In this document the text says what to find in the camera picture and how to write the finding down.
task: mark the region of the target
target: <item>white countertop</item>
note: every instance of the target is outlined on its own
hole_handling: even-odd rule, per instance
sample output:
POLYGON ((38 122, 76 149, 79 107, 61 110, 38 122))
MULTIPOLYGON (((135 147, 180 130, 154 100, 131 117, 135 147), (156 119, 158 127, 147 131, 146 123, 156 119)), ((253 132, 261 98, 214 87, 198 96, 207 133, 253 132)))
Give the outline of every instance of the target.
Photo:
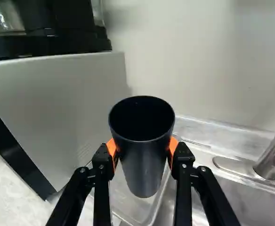
MULTIPOLYGON (((43 201, 0 157, 0 226, 44 226, 59 198, 43 201)), ((113 225, 120 224, 113 216, 113 225)), ((93 199, 87 197, 78 226, 93 224, 93 199)))

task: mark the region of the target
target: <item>stainless steel sink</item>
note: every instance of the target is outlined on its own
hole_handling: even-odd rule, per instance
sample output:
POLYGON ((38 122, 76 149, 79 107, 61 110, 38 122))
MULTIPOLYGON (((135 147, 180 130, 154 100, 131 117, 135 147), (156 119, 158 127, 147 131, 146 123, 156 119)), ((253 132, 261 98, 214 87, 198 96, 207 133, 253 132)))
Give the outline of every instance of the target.
MULTIPOLYGON (((255 161, 268 146, 273 133, 186 118, 177 118, 175 131, 194 153, 194 165, 211 168, 241 225, 275 226, 275 194, 253 181, 218 169, 212 162, 215 156, 255 161)), ((175 197, 176 182, 170 178, 154 226, 173 225, 175 197)), ((193 226, 208 226, 201 201, 194 190, 192 206, 193 226)))

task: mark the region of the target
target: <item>black plastic cup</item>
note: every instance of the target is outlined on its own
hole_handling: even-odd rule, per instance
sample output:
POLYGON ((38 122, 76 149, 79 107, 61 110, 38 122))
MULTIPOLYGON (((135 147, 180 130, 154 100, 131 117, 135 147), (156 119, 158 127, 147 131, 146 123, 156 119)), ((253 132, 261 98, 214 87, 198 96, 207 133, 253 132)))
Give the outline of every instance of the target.
POLYGON ((148 198, 158 191, 174 121, 172 107, 157 97, 129 97, 110 111, 110 130, 135 196, 148 198))

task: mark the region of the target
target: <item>white panel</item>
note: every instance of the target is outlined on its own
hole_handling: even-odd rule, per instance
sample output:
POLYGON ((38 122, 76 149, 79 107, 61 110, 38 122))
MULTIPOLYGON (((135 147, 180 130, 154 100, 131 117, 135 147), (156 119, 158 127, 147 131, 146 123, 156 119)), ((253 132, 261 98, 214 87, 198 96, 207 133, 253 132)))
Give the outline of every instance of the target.
POLYGON ((127 96, 122 53, 0 61, 0 117, 56 190, 109 140, 127 96))

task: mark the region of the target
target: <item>faucet base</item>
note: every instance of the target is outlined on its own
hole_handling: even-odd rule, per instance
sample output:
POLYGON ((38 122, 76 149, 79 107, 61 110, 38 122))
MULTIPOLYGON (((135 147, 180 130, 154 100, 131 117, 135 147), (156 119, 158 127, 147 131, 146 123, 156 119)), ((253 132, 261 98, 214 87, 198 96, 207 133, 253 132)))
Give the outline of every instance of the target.
POLYGON ((275 194, 275 180, 271 181, 259 176, 253 169, 254 161, 216 156, 213 158, 213 163, 218 169, 238 176, 247 185, 275 194))

